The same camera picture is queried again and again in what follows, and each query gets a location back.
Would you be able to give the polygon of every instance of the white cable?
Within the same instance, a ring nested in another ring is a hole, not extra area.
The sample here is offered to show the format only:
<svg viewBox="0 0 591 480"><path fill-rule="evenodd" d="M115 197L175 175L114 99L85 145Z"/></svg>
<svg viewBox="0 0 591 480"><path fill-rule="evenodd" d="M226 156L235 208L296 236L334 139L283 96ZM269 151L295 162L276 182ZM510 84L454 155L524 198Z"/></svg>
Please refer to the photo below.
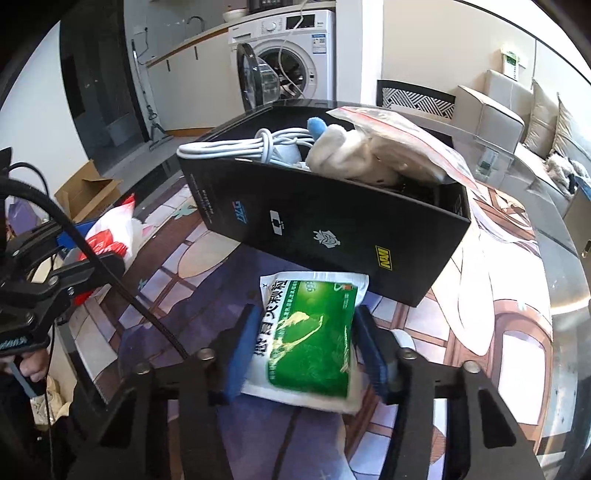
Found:
<svg viewBox="0 0 591 480"><path fill-rule="evenodd" d="M306 3L308 3L308 0L304 0L304 2L301 4L301 8L300 8L300 20L298 21L298 23L296 23L295 27L290 30L290 32L285 36L285 39L283 40L283 43L281 44L281 48L279 49L279 69L281 70L281 73L283 74L283 76L288 80L289 83L291 83L295 89L300 92L300 95L302 98L306 98L304 96L304 92L302 92L300 90L300 87L298 87L293 80L291 80L287 74L285 73L285 70L283 69L283 64L281 63L281 53L283 53L283 47L285 47L285 44L287 42L287 39L290 37L290 35L295 32L297 30L297 28L301 25L301 23L304 21L304 6L306 5Z"/></svg>
<svg viewBox="0 0 591 480"><path fill-rule="evenodd" d="M277 145L303 145L311 148L314 138L305 128L286 128L271 133L261 128L255 138L247 140L221 140L217 142L194 142L181 145L177 155L187 160L206 158L248 158L262 163L273 163L283 167L292 167L274 148Z"/></svg>

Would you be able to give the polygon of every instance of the kitchen cabinet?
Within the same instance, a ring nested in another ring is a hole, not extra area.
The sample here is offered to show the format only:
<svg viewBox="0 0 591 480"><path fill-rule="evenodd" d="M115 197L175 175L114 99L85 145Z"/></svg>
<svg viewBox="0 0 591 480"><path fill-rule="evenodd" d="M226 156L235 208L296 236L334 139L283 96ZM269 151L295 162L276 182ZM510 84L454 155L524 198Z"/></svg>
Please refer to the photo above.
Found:
<svg viewBox="0 0 591 480"><path fill-rule="evenodd" d="M244 112L227 33L150 66L148 76L166 130L216 127Z"/></svg>

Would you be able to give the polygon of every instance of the chair backrest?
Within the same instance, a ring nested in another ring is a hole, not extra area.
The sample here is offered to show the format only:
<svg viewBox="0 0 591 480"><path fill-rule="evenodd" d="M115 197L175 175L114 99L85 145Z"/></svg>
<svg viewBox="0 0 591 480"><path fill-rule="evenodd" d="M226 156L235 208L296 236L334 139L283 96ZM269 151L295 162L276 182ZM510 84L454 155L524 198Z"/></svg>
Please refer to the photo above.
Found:
<svg viewBox="0 0 591 480"><path fill-rule="evenodd" d="M534 104L531 90L502 73L488 70L483 93L519 115L527 130Z"/></svg>

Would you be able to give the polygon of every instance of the floor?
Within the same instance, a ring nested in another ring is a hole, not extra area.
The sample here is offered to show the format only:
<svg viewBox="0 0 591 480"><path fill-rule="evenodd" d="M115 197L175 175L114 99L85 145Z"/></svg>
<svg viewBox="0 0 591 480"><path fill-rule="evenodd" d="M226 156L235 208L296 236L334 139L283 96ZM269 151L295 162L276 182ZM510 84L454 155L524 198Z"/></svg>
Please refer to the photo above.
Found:
<svg viewBox="0 0 591 480"><path fill-rule="evenodd" d="M195 137L174 137L160 144L152 151L149 149L149 142L144 143L107 170L103 176L110 179L123 180L119 189L121 192L127 192L131 187L145 178L148 173L153 171L153 169L172 157L179 145L190 143L194 140Z"/></svg>
<svg viewBox="0 0 591 480"><path fill-rule="evenodd" d="M127 156L133 153L138 147L143 145L143 143L144 138L140 133L137 133L131 138L128 138L121 145L97 147L92 153L96 169L101 175L107 176L106 172L111 170L120 161L127 158Z"/></svg>

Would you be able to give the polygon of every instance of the human hand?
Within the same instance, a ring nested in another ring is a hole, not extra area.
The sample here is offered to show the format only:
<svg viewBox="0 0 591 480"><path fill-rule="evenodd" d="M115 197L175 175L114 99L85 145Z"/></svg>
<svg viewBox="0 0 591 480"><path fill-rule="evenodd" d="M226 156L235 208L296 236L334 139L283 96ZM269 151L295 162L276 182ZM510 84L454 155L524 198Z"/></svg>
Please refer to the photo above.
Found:
<svg viewBox="0 0 591 480"><path fill-rule="evenodd" d="M11 374L10 362L14 362L13 356L0 358L0 371ZM32 382L43 380L49 368L49 354L44 348L36 352L27 352L22 355L20 371L23 377L28 377Z"/></svg>

